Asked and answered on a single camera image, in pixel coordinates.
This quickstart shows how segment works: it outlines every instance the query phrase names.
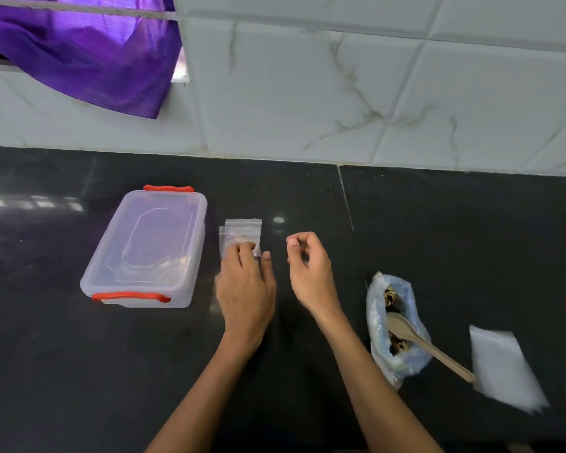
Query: purple cloth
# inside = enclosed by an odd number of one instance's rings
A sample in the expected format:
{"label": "purple cloth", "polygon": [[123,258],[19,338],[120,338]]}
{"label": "purple cloth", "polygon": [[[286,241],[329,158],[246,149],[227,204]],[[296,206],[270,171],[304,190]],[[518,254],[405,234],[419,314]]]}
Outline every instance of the purple cloth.
{"label": "purple cloth", "polygon": [[[173,0],[48,0],[173,11]],[[0,6],[0,54],[71,97],[157,118],[182,46],[177,22]]]}

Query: red plastic handle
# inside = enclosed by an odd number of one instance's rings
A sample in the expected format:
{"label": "red plastic handle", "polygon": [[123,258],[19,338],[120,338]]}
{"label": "red plastic handle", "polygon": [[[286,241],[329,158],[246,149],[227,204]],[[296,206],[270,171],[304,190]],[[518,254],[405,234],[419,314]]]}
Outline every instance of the red plastic handle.
{"label": "red plastic handle", "polygon": [[191,186],[176,187],[176,186],[151,186],[150,184],[145,184],[143,187],[144,191],[162,191],[162,192],[195,192],[195,189]]}
{"label": "red plastic handle", "polygon": [[92,296],[92,300],[95,302],[101,302],[103,300],[111,299],[123,299],[126,297],[132,297],[134,299],[147,299],[147,300],[158,300],[159,302],[168,303],[170,302],[170,297],[165,297],[163,294],[157,292],[133,292],[133,291],[122,291],[122,292],[98,292]]}

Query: forearm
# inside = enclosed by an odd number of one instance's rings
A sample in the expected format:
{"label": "forearm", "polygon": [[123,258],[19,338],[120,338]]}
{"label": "forearm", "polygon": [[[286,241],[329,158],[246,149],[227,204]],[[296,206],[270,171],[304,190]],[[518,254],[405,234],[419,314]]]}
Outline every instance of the forearm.
{"label": "forearm", "polygon": [[248,347],[224,334],[213,358],[145,453],[207,452],[227,399],[251,355]]}
{"label": "forearm", "polygon": [[336,357],[370,452],[442,452],[388,383],[343,312],[325,312],[315,319]]}

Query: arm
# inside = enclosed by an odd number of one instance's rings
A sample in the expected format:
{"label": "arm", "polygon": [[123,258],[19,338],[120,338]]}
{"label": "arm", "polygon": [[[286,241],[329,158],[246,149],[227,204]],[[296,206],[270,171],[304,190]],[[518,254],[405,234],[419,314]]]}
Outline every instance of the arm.
{"label": "arm", "polygon": [[226,401],[275,312],[276,283],[270,252],[264,252],[261,266],[262,276],[249,243],[231,246],[227,251],[216,286],[224,336],[212,360],[145,453],[199,453],[210,449]]}
{"label": "arm", "polygon": [[[312,232],[287,237],[291,286],[331,345],[372,453],[442,453],[390,386],[342,312],[331,262]],[[309,263],[302,261],[308,254]]]}

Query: kitchen counter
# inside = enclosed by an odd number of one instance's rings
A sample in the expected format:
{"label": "kitchen counter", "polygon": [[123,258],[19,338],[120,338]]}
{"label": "kitchen counter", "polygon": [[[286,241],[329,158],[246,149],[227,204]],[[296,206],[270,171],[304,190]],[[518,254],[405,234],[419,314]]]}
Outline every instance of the kitchen counter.
{"label": "kitchen counter", "polygon": [[[187,309],[102,305],[79,289],[122,197],[147,183],[207,198]],[[400,393],[438,440],[566,439],[566,178],[0,147],[0,451],[143,450],[218,345],[218,227],[241,217],[263,220],[277,305],[216,447],[365,446],[291,290],[285,237],[306,230],[365,345],[377,270],[413,283],[434,342],[468,367],[469,324],[516,334],[551,409],[486,399],[432,362]]]}

